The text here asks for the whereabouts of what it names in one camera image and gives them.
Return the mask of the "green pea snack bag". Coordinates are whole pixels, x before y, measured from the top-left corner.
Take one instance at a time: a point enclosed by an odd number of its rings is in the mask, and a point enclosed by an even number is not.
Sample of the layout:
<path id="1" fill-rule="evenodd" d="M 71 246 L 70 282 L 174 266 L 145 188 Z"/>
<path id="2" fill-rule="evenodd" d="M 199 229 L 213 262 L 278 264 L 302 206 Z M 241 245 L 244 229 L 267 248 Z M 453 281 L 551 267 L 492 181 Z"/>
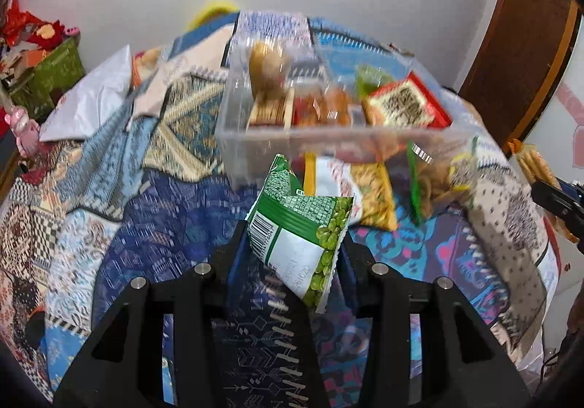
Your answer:
<path id="1" fill-rule="evenodd" d="M 307 196 L 289 162 L 277 154 L 246 217 L 253 254 L 319 314 L 328 306 L 352 203 L 345 196 Z"/>

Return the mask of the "green edged pastry bag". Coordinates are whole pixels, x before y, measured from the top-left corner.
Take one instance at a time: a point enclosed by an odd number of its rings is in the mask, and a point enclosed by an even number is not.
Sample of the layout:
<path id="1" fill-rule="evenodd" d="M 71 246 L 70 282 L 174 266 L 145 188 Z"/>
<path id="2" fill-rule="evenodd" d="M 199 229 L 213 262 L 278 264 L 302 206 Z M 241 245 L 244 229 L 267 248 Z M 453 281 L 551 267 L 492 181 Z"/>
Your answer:
<path id="1" fill-rule="evenodd" d="M 421 225 L 453 203 L 469 203 L 476 188 L 478 165 L 473 146 L 451 145 L 427 151 L 410 141 L 407 147 L 413 220 Z"/>

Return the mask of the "yellow white snack bag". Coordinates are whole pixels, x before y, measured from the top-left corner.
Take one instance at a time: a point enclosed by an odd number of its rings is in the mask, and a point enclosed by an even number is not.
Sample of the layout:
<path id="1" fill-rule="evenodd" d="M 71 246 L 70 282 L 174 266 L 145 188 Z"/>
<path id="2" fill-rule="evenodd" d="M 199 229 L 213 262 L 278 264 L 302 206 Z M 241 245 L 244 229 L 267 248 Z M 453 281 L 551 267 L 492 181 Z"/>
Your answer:
<path id="1" fill-rule="evenodd" d="M 349 225 L 393 232 L 398 228 L 393 190 L 384 164 L 350 164 L 333 157 L 305 155 L 304 193 L 351 197 Z"/>

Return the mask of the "red noodle snack packet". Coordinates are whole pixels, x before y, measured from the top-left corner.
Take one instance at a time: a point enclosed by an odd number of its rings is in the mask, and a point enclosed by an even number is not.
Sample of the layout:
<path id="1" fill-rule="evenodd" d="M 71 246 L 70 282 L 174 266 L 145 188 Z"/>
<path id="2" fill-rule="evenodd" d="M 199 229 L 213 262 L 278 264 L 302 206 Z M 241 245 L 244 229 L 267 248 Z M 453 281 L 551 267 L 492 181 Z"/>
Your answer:
<path id="1" fill-rule="evenodd" d="M 379 87 L 361 101 L 370 126 L 445 129 L 452 118 L 415 72 Z"/>

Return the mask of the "brown biscuit roll pack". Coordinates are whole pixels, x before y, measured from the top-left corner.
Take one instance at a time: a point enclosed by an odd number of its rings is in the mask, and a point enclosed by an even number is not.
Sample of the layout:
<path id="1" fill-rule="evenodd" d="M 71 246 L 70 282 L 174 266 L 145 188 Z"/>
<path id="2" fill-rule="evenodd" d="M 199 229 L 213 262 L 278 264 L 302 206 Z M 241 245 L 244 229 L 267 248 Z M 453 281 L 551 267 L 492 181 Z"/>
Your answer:
<path id="1" fill-rule="evenodd" d="M 278 43 L 257 41 L 249 51 L 249 81 L 255 101 L 283 98 L 291 58 Z"/>

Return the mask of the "green jelly cup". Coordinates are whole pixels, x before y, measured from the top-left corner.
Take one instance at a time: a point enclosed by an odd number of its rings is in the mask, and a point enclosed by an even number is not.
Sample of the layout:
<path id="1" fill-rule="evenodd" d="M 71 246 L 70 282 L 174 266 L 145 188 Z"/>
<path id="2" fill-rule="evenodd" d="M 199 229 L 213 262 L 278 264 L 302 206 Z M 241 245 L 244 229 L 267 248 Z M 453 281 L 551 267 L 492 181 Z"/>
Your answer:
<path id="1" fill-rule="evenodd" d="M 356 93 L 359 98 L 367 98 L 378 88 L 393 83 L 394 77 L 385 70 L 370 65 L 359 65 L 356 69 Z"/>

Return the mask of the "patchwork blue quilt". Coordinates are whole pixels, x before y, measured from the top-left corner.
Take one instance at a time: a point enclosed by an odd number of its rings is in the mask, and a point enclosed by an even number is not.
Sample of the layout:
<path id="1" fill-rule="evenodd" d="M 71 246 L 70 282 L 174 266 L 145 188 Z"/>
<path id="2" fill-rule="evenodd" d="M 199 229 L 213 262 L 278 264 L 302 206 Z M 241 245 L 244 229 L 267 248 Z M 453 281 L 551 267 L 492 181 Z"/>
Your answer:
<path id="1" fill-rule="evenodd" d="M 481 165 L 490 176 L 514 176 L 478 118 L 465 111 L 460 98 L 453 98 L 415 59 L 398 52 L 381 51 L 381 45 L 339 28 L 324 18 L 302 18 L 258 12 L 243 19 L 265 19 L 266 31 L 290 32 L 308 39 L 310 25 L 318 47 L 324 47 L 325 62 L 334 75 L 348 75 L 357 65 L 368 63 L 386 70 L 395 79 L 414 67 L 432 91 L 446 98 L 448 111 L 463 124 L 477 125 L 479 148 L 486 157 Z M 1 393 L 17 380 L 39 403 L 51 407 L 53 392 L 85 342 L 96 316 L 101 318 L 131 277 L 146 275 L 151 281 L 179 277 L 193 264 L 207 260 L 211 250 L 232 237 L 239 220 L 246 217 L 256 199 L 252 187 L 234 191 L 220 167 L 200 182 L 174 179 L 187 176 L 186 164 L 170 154 L 174 148 L 162 138 L 162 124 L 142 117 L 126 131 L 132 106 L 124 104 L 97 132 L 89 144 L 63 142 L 55 145 L 39 183 L 28 175 L 16 179 L 1 208 Z M 453 206 L 416 226 L 401 201 L 397 204 L 398 229 L 386 232 L 367 227 L 350 230 L 352 239 L 372 250 L 377 260 L 389 264 L 405 277 L 432 281 L 448 275 L 491 326 L 499 342 L 512 356 L 526 357 L 534 342 L 539 319 L 518 319 L 519 301 L 512 289 L 511 270 L 503 270 L 508 250 L 497 259 L 467 222 L 462 209 Z M 246 401 L 268 406 L 267 388 L 284 384 L 278 372 L 267 370 L 279 359 L 273 343 L 277 325 L 272 308 L 260 299 L 266 295 L 263 271 L 251 270 L 251 321 L 237 316 L 223 323 L 220 335 L 241 355 L 235 361 L 236 407 Z M 356 321 L 342 302 L 335 281 L 327 313 L 318 316 L 316 347 L 331 407 L 356 403 L 368 350 L 370 322 Z"/>

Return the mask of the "brown wooden door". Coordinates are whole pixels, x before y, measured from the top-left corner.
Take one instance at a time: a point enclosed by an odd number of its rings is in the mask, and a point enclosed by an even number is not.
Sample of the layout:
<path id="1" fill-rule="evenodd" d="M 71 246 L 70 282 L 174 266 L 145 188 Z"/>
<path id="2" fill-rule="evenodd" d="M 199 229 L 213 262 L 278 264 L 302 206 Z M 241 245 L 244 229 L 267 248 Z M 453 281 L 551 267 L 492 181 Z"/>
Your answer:
<path id="1" fill-rule="evenodd" d="M 565 71 L 580 25 L 576 0 L 497 0 L 460 90 L 496 143 L 523 139 Z"/>

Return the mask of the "clear plastic storage box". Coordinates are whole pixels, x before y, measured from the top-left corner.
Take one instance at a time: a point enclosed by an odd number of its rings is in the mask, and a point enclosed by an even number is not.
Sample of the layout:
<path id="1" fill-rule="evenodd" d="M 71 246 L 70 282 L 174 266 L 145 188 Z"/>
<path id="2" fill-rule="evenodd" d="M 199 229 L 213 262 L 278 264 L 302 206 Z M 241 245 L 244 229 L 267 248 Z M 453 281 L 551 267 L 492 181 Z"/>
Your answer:
<path id="1" fill-rule="evenodd" d="M 283 98 L 255 101 L 249 81 L 249 51 L 257 41 L 280 44 L 291 58 Z M 356 69 L 370 65 L 395 81 L 415 72 L 452 118 L 445 129 L 370 126 L 356 93 Z M 464 105 L 441 88 L 414 58 L 357 45 L 293 46 L 248 39 L 232 47 L 216 128 L 225 172 L 233 187 L 261 184 L 272 159 L 284 155 L 299 165 L 308 153 L 349 163 L 384 162 L 410 141 L 427 151 L 459 145 L 474 133 Z"/>

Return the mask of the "white pillow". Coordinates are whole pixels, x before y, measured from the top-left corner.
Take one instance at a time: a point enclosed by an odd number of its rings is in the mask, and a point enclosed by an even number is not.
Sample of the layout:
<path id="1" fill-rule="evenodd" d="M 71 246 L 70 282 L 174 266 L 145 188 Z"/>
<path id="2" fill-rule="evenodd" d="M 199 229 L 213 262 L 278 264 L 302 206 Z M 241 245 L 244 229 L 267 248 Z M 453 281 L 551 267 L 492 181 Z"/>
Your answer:
<path id="1" fill-rule="evenodd" d="M 132 81 L 129 45 L 67 91 L 39 131 L 39 141 L 86 140 L 124 103 Z"/>

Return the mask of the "yellow round object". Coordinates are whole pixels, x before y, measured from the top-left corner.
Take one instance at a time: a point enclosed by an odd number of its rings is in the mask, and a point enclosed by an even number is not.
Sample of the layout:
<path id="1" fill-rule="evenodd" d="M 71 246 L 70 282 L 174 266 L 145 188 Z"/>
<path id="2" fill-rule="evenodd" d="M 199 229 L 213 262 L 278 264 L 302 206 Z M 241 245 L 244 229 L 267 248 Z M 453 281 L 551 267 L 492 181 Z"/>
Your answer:
<path id="1" fill-rule="evenodd" d="M 192 31 L 227 14 L 239 12 L 239 6 L 232 0 L 207 0 L 194 14 L 188 24 L 188 31 Z"/>

